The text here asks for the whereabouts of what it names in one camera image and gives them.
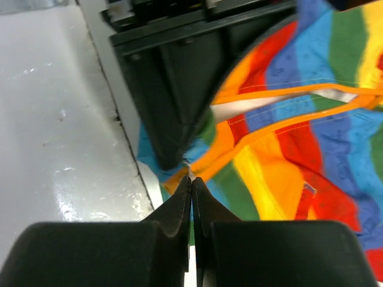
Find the rainbow striped cloth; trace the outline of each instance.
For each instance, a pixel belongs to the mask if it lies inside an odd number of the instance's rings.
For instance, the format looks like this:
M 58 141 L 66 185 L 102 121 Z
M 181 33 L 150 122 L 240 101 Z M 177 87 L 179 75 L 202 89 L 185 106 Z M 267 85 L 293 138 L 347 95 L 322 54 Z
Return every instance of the rainbow striped cloth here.
M 258 39 L 214 104 L 301 93 L 214 124 L 184 158 L 244 220 L 332 219 L 357 235 L 383 281 L 383 1 L 344 12 L 299 0 L 298 17 Z M 311 91 L 335 88 L 349 103 Z M 138 159 L 172 194 L 187 169 L 163 171 L 145 129 Z

